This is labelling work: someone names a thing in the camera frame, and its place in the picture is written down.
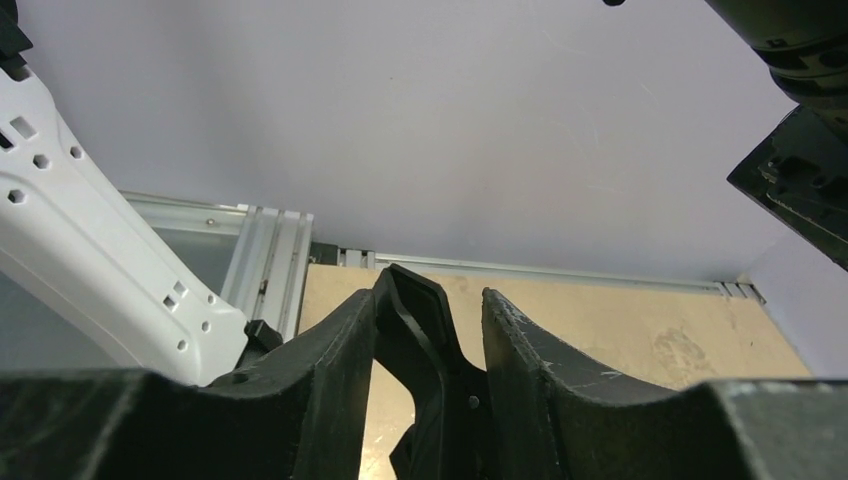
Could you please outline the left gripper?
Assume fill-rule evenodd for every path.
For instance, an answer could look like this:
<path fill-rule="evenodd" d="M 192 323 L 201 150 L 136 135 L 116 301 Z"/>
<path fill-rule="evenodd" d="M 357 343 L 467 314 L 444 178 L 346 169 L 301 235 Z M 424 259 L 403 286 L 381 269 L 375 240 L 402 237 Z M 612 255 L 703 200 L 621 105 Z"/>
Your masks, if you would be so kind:
<path fill-rule="evenodd" d="M 727 180 L 847 266 L 847 4 L 712 1 L 795 107 Z"/>

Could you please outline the black round-base mic stand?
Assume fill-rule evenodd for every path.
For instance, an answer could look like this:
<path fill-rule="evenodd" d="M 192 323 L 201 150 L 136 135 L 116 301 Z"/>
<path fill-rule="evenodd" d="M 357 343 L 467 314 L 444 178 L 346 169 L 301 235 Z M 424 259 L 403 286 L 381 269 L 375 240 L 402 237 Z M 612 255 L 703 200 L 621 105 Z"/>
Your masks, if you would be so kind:
<path fill-rule="evenodd" d="M 488 379 L 462 353 L 444 289 L 392 264 L 373 292 L 374 358 L 414 403 L 413 423 L 389 456 L 397 478 L 501 478 Z"/>

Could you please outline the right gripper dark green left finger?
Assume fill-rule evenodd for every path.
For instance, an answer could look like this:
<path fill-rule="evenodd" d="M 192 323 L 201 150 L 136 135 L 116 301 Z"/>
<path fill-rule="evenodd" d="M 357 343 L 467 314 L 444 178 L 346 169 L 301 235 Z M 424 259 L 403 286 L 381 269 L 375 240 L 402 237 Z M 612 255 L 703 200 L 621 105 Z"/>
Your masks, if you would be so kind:
<path fill-rule="evenodd" d="M 361 289 L 304 334 L 206 387 L 142 369 L 1 378 L 5 479 L 354 479 L 376 301 Z"/>

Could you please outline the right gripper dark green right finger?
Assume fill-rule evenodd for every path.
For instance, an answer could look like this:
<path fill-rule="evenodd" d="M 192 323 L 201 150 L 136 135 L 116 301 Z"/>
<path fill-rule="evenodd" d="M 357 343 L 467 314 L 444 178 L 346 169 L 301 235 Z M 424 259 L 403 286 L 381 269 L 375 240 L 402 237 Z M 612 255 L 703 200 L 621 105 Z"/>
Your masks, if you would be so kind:
<path fill-rule="evenodd" d="M 847 384 L 719 379 L 670 390 L 607 366 L 482 293 L 507 479 L 843 479 Z"/>

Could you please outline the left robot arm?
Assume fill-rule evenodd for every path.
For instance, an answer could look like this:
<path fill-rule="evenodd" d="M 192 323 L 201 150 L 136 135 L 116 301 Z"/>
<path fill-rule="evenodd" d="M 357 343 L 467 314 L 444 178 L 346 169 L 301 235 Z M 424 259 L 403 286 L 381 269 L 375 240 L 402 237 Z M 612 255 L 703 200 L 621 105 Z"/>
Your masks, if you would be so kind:
<path fill-rule="evenodd" d="M 127 191 L 393 256 L 749 280 L 817 377 L 847 274 L 728 182 L 790 110 L 704 1 L 18 1 L 1 269 L 115 365 L 205 385 L 250 304 Z"/>

